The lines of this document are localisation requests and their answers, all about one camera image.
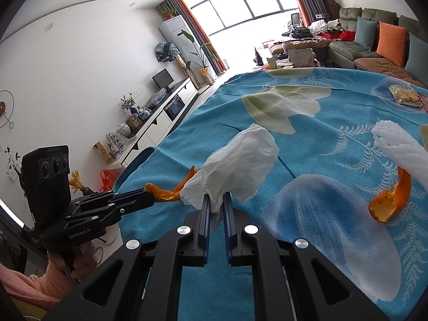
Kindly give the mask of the pink sweater left forearm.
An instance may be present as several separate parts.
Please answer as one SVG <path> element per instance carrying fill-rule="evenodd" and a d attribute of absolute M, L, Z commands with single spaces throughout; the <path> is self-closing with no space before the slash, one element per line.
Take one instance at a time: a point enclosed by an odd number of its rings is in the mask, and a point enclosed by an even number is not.
<path fill-rule="evenodd" d="M 1 265 L 1 282 L 11 297 L 44 310 L 54 307 L 73 288 L 68 277 L 52 263 L 41 277 L 26 276 Z"/>

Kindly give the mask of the person left hand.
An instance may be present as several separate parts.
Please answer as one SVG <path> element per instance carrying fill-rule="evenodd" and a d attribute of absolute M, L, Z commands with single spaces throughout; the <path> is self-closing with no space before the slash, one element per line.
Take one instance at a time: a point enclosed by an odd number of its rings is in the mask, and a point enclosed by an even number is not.
<path fill-rule="evenodd" d="M 74 258 L 73 263 L 69 265 L 62 256 L 48 253 L 49 262 L 58 270 L 69 274 L 73 280 L 83 280 L 90 275 L 97 267 L 97 260 L 94 256 L 95 247 L 91 241 L 75 247 L 70 255 Z"/>

